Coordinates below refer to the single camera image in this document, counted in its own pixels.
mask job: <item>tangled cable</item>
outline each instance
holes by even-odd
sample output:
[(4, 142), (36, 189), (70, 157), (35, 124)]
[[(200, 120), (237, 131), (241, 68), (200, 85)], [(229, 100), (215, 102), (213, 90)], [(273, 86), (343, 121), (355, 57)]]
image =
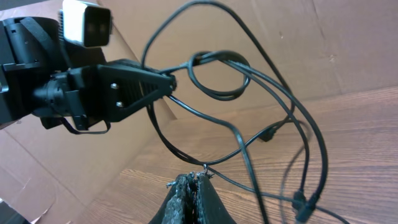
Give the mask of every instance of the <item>tangled cable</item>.
[[(198, 53), (195, 53), (194, 55), (192, 55), (189, 61), (187, 61), (187, 62), (185, 62), (185, 63), (183, 63), (183, 64), (181, 64), (179, 66), (170, 67), (170, 68), (166, 68), (166, 69), (163, 69), (163, 70), (158, 70), (157, 73), (163, 74), (163, 75), (168, 75), (168, 74), (171, 74), (172, 72), (175, 72), (177, 70), (187, 69), (188, 76), (190, 77), (191, 81), (193, 82), (193, 84), (197, 88), (199, 88), (202, 92), (204, 92), (209, 97), (214, 98), (216, 100), (220, 100), (220, 101), (230, 101), (230, 100), (235, 100), (236, 98), (240, 97), (243, 94), (243, 92), (245, 91), (246, 87), (249, 85), (250, 81), (253, 80), (257, 84), (262, 86), (263, 89), (268, 91), (268, 93), (270, 93), (278, 101), (278, 103), (281, 105), (281, 107), (287, 113), (287, 116), (282, 121), (279, 121), (279, 122), (276, 122), (274, 124), (269, 125), (268, 127), (264, 128), (263, 130), (261, 130), (257, 134), (255, 134), (250, 140), (248, 140), (247, 142), (244, 142), (241, 133), (239, 132), (239, 130), (233, 124), (231, 124), (231, 123), (229, 123), (227, 121), (223, 121), (223, 120), (214, 118), (214, 117), (209, 116), (207, 114), (203, 114), (203, 113), (201, 113), (201, 112), (189, 107), (185, 103), (181, 102), (176, 97), (170, 95), (169, 98), (172, 101), (174, 101), (176, 104), (180, 105), (182, 108), (186, 109), (187, 111), (189, 111), (189, 112), (191, 112), (191, 113), (193, 113), (193, 114), (195, 114), (195, 115), (197, 115), (197, 116), (199, 116), (199, 117), (201, 117), (203, 119), (206, 119), (206, 120), (211, 121), (213, 123), (220, 124), (222, 126), (225, 126), (225, 127), (229, 128), (233, 132), (233, 134), (234, 134), (234, 136), (236, 138), (236, 141), (237, 141), (237, 143), (239, 145), (239, 149), (235, 150), (231, 154), (228, 154), (227, 156), (224, 156), (224, 157), (222, 157), (220, 159), (217, 159), (215, 161), (208, 161), (208, 162), (199, 161), (199, 160), (193, 158), (192, 156), (189, 156), (188, 154), (184, 153), (183, 151), (181, 151), (178, 148), (176, 148), (173, 144), (171, 144), (167, 140), (167, 138), (163, 135), (162, 131), (160, 130), (159, 124), (157, 123), (156, 116), (155, 116), (155, 111), (154, 111), (154, 105), (152, 104), (152, 105), (149, 105), (147, 107), (147, 112), (148, 112), (149, 118), (150, 118), (152, 124), (154, 125), (155, 130), (157, 131), (157, 133), (158, 133), (160, 139), (162, 140), (162, 142), (165, 144), (165, 146), (169, 149), (169, 151), (171, 153), (173, 153), (175, 156), (177, 156), (181, 160), (183, 160), (185, 162), (189, 162), (191, 164), (199, 165), (199, 166), (206, 166), (208, 168), (208, 170), (214, 172), (216, 175), (220, 176), (224, 180), (227, 180), (228, 182), (230, 182), (230, 183), (232, 183), (232, 184), (234, 184), (234, 185), (236, 185), (238, 187), (241, 187), (242, 189), (248, 190), (250, 192), (254, 192), (256, 194), (256, 197), (257, 197), (257, 201), (258, 201), (258, 204), (259, 204), (259, 208), (260, 208), (264, 223), (268, 223), (268, 217), (267, 217), (267, 213), (266, 213), (266, 208), (265, 208), (264, 202), (262, 201), (262, 196), (276, 198), (276, 199), (279, 199), (281, 201), (285, 200), (285, 201), (288, 201), (288, 202), (292, 202), (293, 207), (298, 210), (298, 214), (296, 216), (296, 220), (298, 222), (305, 223), (306, 221), (308, 221), (308, 219), (312, 215), (313, 211), (315, 209), (317, 209), (317, 210), (325, 212), (325, 213), (327, 213), (327, 214), (329, 214), (329, 215), (341, 220), (343, 223), (348, 223), (344, 218), (338, 216), (337, 214), (334, 214), (331, 211), (328, 211), (328, 210), (326, 210), (324, 208), (316, 206), (316, 204), (317, 204), (317, 202), (318, 202), (318, 200), (320, 198), (320, 195), (322, 193), (322, 190), (323, 190), (323, 188), (324, 188), (324, 186), (326, 184), (326, 178), (327, 178), (327, 173), (328, 173), (328, 156), (327, 156), (326, 146), (325, 146), (325, 142), (323, 140), (323, 136), (322, 136), (322, 134), (321, 134), (316, 122), (311, 117), (309, 112), (305, 109), (305, 107), (301, 104), (301, 102), (299, 102), (299, 100), (297, 100), (296, 97), (294, 97), (294, 95), (292, 94), (288, 84), (283, 79), (282, 75), (279, 73), (278, 69), (276, 68), (276, 66), (274, 65), (272, 60), (268, 57), (268, 55), (266, 54), (265, 50), (262, 48), (262, 46), (260, 45), (258, 40), (255, 38), (255, 36), (251, 33), (251, 31), (244, 24), (244, 22), (240, 19), (240, 17), (234, 11), (232, 11), (229, 7), (225, 6), (224, 4), (222, 4), (220, 2), (206, 1), (206, 0), (191, 1), (191, 2), (188, 2), (188, 3), (184, 4), (181, 8), (177, 9), (155, 31), (153, 36), (149, 39), (147, 45), (145, 46), (144, 52), (142, 54), (141, 68), (142, 69), (146, 69), (146, 65), (145, 65), (146, 55), (147, 55), (148, 50), (149, 50), (150, 46), (152, 45), (153, 41), (155, 41), (156, 37), (181, 12), (183, 12), (184, 10), (188, 9), (191, 6), (198, 5), (198, 4), (211, 5), (211, 6), (218, 7), (220, 9), (224, 10), (225, 12), (227, 12), (230, 16), (232, 16), (232, 18), (241, 26), (243, 31), (245, 31), (245, 33), (252, 40), (253, 44), (257, 47), (258, 51), (263, 56), (264, 60), (268, 63), (268, 65), (270, 66), (272, 71), (275, 73), (275, 75), (278, 78), (278, 80), (280, 81), (280, 83), (278, 83), (277, 81), (275, 81), (272, 78), (268, 77), (267, 75), (265, 75), (265, 74), (255, 70), (255, 69), (253, 69), (252, 67), (250, 67), (249, 62), (242, 55), (240, 55), (240, 54), (238, 54), (236, 52), (233, 52), (233, 51), (229, 51), (229, 50), (214, 51), (214, 52), (207, 52), (207, 51), (198, 52)], [(244, 75), (243, 84), (239, 88), (237, 88), (235, 90), (231, 90), (231, 91), (217, 91), (217, 90), (212, 90), (210, 88), (207, 88), (207, 87), (203, 86), (197, 80), (197, 78), (195, 76), (195, 73), (193, 71), (193, 68), (195, 66), (204, 65), (206, 63), (214, 62), (216, 60), (220, 61), (220, 62), (223, 62), (224, 64), (226, 64), (226, 65), (230, 66), (231, 68), (241, 72)], [(291, 101), (290, 108), (287, 107), (287, 105), (282, 101), (282, 99), (278, 96), (278, 94), (274, 90), (272, 90), (269, 86), (267, 86), (259, 78), (264, 80), (268, 84), (271, 84), (272, 86), (276, 87), (280, 92), (282, 92), (285, 96), (287, 96), (289, 98), (289, 100)], [(304, 115), (304, 117), (307, 120), (307, 122), (309, 123), (312, 131), (314, 132), (315, 137), (316, 137), (316, 139), (318, 141), (318, 144), (319, 144), (321, 157), (322, 157), (322, 172), (321, 172), (320, 181), (319, 181), (319, 184), (318, 184), (318, 187), (317, 187), (316, 191), (312, 194), (312, 196), (310, 197), (309, 200), (307, 200), (305, 198), (305, 196), (304, 196), (304, 185), (305, 185), (305, 179), (306, 179), (306, 174), (307, 174), (308, 165), (309, 165), (309, 158), (310, 158), (310, 150), (309, 150), (309, 145), (308, 145), (308, 138), (309, 137), (307, 137), (305, 135), (302, 126), (304, 126), (307, 130), (309, 130), (309, 127), (304, 122), (297, 120), (297, 118), (294, 116), (293, 113), (294, 113), (295, 107), (297, 107), (297, 109), (300, 110), (300, 112)], [(284, 180), (282, 181), (282, 187), (284, 186), (284, 182), (285, 182), (285, 179), (287, 178), (287, 174), (289, 173), (290, 167), (295, 162), (296, 158), (301, 154), (301, 152), (303, 150), (305, 151), (305, 162), (304, 162), (302, 180), (301, 180), (301, 183), (300, 183), (300, 187), (298, 188), (298, 191), (296, 191), (296, 193), (294, 195), (294, 198), (284, 197), (282, 195), (282, 193), (281, 193), (281, 195), (272, 195), (272, 194), (269, 194), (269, 193), (261, 192), (261, 190), (259, 188), (259, 185), (257, 183), (255, 170), (254, 170), (254, 168), (253, 168), (253, 166), (251, 164), (251, 158), (250, 158), (250, 155), (249, 155), (249, 151), (247, 150), (247, 147), (255, 139), (259, 138), (260, 136), (267, 136), (267, 139), (271, 140), (273, 135), (275, 134), (275, 132), (286, 123), (294, 123), (295, 127), (297, 128), (297, 130), (298, 130), (298, 132), (299, 132), (299, 134), (300, 134), (300, 136), (302, 138), (303, 147), (300, 148), (300, 150), (296, 153), (294, 158), (291, 160), (291, 162), (290, 162), (290, 164), (288, 166), (288, 169), (285, 172)], [(225, 177), (223, 174), (220, 174), (217, 170), (214, 170), (211, 167), (209, 167), (211, 165), (215, 165), (215, 164), (219, 164), (221, 162), (224, 162), (224, 161), (232, 158), (233, 156), (237, 155), (240, 152), (242, 152), (242, 154), (243, 154), (243, 159), (244, 159), (246, 168), (248, 170), (248, 173), (250, 175), (251, 182), (252, 182), (252, 185), (253, 185), (253, 189), (250, 188), (250, 187), (247, 187), (245, 185), (239, 184), (239, 183), (237, 183), (237, 182)], [(281, 215), (282, 215), (282, 221), (284, 222), (283, 211), (281, 211)]]

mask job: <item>cable connector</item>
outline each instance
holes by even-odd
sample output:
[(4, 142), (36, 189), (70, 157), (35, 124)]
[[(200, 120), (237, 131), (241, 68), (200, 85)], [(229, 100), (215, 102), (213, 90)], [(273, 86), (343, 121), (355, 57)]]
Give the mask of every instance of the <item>cable connector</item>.
[(262, 134), (259, 137), (259, 139), (261, 139), (265, 142), (270, 141), (274, 137), (275, 133), (276, 133), (275, 128), (270, 128), (268, 131), (266, 131), (264, 134)]
[(306, 223), (310, 219), (315, 210), (319, 196), (313, 195), (303, 208), (298, 211), (296, 215), (296, 223)]
[(303, 208), (305, 203), (307, 202), (307, 199), (304, 196), (304, 192), (302, 190), (298, 190), (294, 192), (293, 199), (297, 200), (299, 202), (292, 202), (292, 207), (296, 214)]

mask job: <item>wooden surface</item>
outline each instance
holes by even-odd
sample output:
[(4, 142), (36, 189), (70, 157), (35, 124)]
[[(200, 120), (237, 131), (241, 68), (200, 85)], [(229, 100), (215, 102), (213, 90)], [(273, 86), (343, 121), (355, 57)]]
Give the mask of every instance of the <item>wooden surface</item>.
[[(319, 205), (351, 223), (396, 223), (398, 220), (398, 88), (336, 96), (304, 103), (317, 121), (328, 147), (329, 174)], [(277, 106), (218, 114), (235, 124), (248, 140), (264, 126), (284, 117)], [(213, 160), (237, 148), (225, 128), (198, 118), (172, 121), (164, 133), (177, 147), (201, 160)], [(271, 142), (254, 142), (249, 150), (261, 190), (279, 193), (280, 181), (294, 152), (301, 146), (292, 124)], [(320, 153), (314, 140), (305, 193), (309, 196), (320, 176)], [(299, 186), (300, 156), (289, 175), (285, 194)], [(250, 186), (241, 155), (214, 166), (228, 177)], [(147, 223), (159, 209), (168, 190), (165, 184), (181, 173), (199, 171), (173, 156), (156, 138), (93, 201), (76, 223)], [(229, 213), (238, 223), (260, 223), (256, 199), (219, 177), (212, 179)], [(280, 223), (278, 201), (266, 199), (272, 223)], [(293, 223), (290, 205), (284, 204)], [(315, 212), (312, 223), (338, 223)]]

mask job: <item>cardboard box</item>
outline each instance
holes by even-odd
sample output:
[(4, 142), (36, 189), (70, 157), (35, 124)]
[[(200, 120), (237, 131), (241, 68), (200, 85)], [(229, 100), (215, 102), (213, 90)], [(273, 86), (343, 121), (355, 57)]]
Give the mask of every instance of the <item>cardboard box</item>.
[[(19, 16), (57, 19), (62, 1), (2, 11), (0, 20)], [(136, 60), (117, 29), (103, 48), (108, 61)], [(174, 119), (164, 100), (155, 103), (160, 125)], [(92, 130), (104, 129), (96, 125)], [(70, 134), (63, 126), (45, 130), (29, 115), (0, 131), (0, 198), (28, 221), (65, 224), (78, 215), (155, 136), (146, 110), (114, 123), (104, 135)]]
[[(398, 85), (398, 1), (372, 0), (220, 0), (252, 30), (300, 99), (323, 98)], [(156, 28), (186, 0), (101, 0), (127, 44), (141, 55)], [(233, 50), (256, 69), (275, 78), (246, 34), (227, 13), (195, 6), (160, 34), (149, 51), (148, 66), (165, 68), (202, 50)], [(221, 63), (195, 68), (199, 81), (232, 90), (242, 75)], [(276, 104), (252, 83), (237, 100), (220, 102), (196, 88), (186, 71), (177, 72), (175, 96), (204, 113), (215, 114)], [(167, 101), (177, 118), (193, 116)]]

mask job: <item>white camera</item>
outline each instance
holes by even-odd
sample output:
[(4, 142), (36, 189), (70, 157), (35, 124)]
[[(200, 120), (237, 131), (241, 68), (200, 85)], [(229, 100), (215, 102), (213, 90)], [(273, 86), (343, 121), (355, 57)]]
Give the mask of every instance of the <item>white camera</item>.
[(101, 47), (109, 43), (111, 11), (99, 5), (76, 0), (62, 3), (63, 37), (82, 47)]

